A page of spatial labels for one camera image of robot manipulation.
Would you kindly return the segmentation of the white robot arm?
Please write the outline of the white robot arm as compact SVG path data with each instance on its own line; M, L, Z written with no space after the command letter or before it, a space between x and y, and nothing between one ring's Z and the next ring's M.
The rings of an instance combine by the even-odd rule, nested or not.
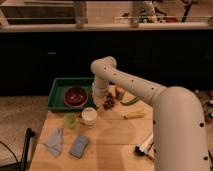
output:
M94 60L91 71L95 98L114 83L153 108L155 171L210 171L204 112L192 91L122 72L111 56Z

